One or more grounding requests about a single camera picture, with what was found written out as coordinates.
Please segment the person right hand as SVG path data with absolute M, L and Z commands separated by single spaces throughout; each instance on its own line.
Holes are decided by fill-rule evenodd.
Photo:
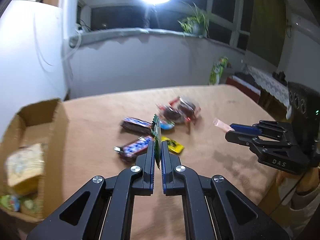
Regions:
M 281 196 L 289 193 L 290 190 L 295 191 L 298 188 L 303 175 L 293 175 L 286 173 L 284 171 L 279 171 L 276 176 L 276 186 L 278 187 L 278 192 Z

